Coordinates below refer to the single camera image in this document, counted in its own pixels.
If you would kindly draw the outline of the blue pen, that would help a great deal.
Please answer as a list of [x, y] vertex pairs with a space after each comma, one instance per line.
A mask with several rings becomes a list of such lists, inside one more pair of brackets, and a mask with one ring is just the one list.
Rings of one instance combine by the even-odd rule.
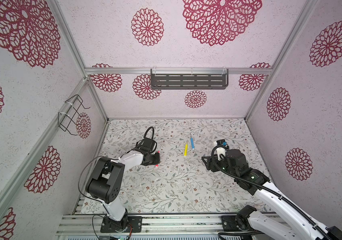
[[195, 144], [194, 144], [194, 138], [193, 136], [190, 136], [190, 142], [191, 142], [191, 149], [195, 150]]

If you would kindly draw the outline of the yellow highlighter pen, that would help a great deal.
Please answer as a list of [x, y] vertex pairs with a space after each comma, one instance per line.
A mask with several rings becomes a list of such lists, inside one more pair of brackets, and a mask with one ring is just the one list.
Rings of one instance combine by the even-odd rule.
[[189, 145], [188, 145], [188, 143], [186, 143], [185, 149], [184, 149], [184, 157], [186, 157], [188, 155], [188, 149], [189, 149]]

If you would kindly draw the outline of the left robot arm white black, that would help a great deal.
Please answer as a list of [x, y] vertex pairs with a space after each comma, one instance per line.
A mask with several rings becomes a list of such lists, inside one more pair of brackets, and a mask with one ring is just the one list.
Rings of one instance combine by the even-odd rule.
[[149, 127], [141, 141], [135, 147], [117, 159], [96, 157], [95, 167], [86, 183], [85, 198], [101, 203], [103, 214], [93, 214], [101, 218], [101, 233], [128, 233], [128, 239], [133, 233], [140, 233], [143, 217], [129, 216], [118, 197], [124, 172], [136, 166], [157, 166], [160, 163], [160, 153], [156, 150], [154, 127]]

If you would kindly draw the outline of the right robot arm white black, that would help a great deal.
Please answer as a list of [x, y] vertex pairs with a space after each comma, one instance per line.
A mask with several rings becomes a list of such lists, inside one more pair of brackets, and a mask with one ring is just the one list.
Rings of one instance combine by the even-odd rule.
[[256, 235], [266, 235], [274, 240], [342, 240], [342, 231], [336, 226], [327, 227], [293, 203], [271, 180], [257, 169], [249, 166], [245, 155], [230, 149], [225, 140], [218, 140], [208, 156], [202, 161], [208, 171], [221, 173], [252, 196], [258, 198], [284, 220], [281, 224], [256, 208], [246, 205], [235, 215], [223, 216], [223, 232], [227, 236], [250, 240]]

